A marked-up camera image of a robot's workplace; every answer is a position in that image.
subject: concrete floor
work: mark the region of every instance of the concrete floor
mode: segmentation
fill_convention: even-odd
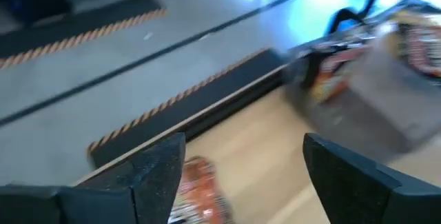
[[[0,119],[275,0],[161,1],[165,17],[0,71]],[[362,4],[290,0],[1,126],[0,185],[71,183],[92,170],[91,142],[260,48],[317,39],[337,9]]]

